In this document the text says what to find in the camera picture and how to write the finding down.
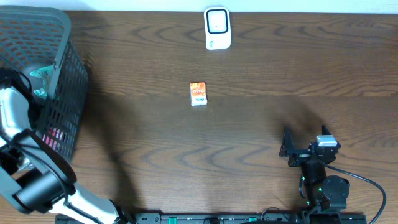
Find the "green white snack packet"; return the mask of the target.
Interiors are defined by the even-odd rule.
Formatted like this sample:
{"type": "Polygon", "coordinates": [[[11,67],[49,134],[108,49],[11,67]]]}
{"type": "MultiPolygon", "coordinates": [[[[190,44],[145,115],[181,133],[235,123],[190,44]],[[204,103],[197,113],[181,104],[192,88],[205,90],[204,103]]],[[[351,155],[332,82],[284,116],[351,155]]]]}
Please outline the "green white snack packet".
{"type": "Polygon", "coordinates": [[[54,72],[55,72],[55,67],[53,65],[49,65],[46,67],[38,68],[29,73],[30,76],[42,80],[42,87],[33,90],[33,93],[39,98],[41,99],[47,98],[48,91],[50,88],[50,82],[54,72]]]}

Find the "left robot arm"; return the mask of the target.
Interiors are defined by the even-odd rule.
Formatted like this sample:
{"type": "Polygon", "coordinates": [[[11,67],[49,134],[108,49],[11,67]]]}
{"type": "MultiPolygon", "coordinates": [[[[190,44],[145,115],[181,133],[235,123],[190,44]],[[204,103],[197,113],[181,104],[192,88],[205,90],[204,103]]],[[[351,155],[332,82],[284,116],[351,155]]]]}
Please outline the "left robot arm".
{"type": "Polygon", "coordinates": [[[80,223],[135,223],[112,200],[78,184],[69,163],[31,128],[40,113],[30,80],[1,69],[1,196],[21,213],[57,213],[80,223]]]}

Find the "small orange box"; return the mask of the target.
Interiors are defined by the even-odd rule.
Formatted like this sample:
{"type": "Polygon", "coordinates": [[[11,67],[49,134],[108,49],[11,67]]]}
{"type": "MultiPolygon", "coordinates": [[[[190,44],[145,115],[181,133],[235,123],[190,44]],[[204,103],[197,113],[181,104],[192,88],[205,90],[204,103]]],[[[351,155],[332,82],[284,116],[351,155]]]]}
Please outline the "small orange box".
{"type": "Polygon", "coordinates": [[[206,83],[198,82],[190,84],[190,99],[192,106],[207,105],[206,83]]]}

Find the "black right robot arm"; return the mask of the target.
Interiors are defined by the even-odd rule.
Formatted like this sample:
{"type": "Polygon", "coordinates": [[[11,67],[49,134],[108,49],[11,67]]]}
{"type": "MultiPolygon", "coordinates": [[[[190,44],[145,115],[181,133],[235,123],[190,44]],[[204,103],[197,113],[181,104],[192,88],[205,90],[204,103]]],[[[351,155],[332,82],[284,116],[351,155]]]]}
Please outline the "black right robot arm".
{"type": "Polygon", "coordinates": [[[337,175],[327,175],[325,167],[336,159],[341,145],[326,126],[306,149],[294,146],[291,132],[284,128],[279,156],[288,157],[288,166],[301,169],[299,192],[307,200],[301,211],[303,223],[342,224],[341,212],[346,209],[350,183],[337,175]]]}

